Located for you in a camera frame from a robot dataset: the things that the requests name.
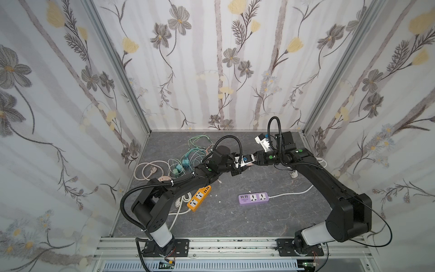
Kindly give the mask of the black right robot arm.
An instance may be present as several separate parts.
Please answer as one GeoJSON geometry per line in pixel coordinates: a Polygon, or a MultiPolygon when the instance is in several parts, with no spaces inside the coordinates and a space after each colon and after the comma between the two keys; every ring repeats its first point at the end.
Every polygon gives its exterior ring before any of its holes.
{"type": "Polygon", "coordinates": [[[303,175],[325,198],[331,212],[323,223],[307,227],[295,233],[294,249],[305,254],[313,247],[337,241],[353,241],[355,237],[372,230],[372,216],[376,211],[372,208],[371,198],[363,193],[357,194],[343,185],[317,158],[306,148],[297,148],[290,132],[281,130],[278,117],[269,119],[268,123],[277,123],[278,133],[267,132],[271,145],[270,151],[258,151],[256,165],[270,166],[280,164],[303,175]]]}

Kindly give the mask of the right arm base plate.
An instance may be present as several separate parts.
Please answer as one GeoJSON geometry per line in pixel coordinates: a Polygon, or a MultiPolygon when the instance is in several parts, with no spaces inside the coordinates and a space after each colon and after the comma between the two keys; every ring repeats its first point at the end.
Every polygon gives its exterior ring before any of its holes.
{"type": "Polygon", "coordinates": [[[280,257],[323,257],[323,246],[320,244],[309,246],[303,242],[294,242],[293,238],[276,239],[276,250],[280,257]]]}

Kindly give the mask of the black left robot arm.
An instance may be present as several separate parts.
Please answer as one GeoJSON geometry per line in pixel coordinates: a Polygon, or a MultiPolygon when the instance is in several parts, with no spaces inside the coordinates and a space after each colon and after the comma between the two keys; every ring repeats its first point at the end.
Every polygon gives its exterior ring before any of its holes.
{"type": "Polygon", "coordinates": [[[174,201],[195,189],[211,185],[223,173],[239,174],[242,153],[242,144],[237,137],[222,137],[191,174],[167,182],[152,179],[146,185],[126,192],[120,202],[122,216],[140,228],[162,255],[168,255],[174,248],[174,236],[166,221],[174,201]]]}

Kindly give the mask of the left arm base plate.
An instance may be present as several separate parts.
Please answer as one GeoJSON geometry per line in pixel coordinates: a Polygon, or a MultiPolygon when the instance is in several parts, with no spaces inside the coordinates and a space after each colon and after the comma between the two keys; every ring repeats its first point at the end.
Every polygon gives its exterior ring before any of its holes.
{"type": "Polygon", "coordinates": [[[189,239],[172,239],[166,246],[160,247],[155,241],[146,240],[141,254],[143,257],[187,257],[189,244],[189,239]]]}

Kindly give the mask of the purple power strip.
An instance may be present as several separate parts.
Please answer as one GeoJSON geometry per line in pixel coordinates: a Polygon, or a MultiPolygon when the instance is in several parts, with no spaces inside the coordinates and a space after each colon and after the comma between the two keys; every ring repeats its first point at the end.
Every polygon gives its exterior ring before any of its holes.
{"type": "Polygon", "coordinates": [[[269,196],[266,192],[240,194],[238,201],[241,206],[264,204],[269,202],[269,196]]]}

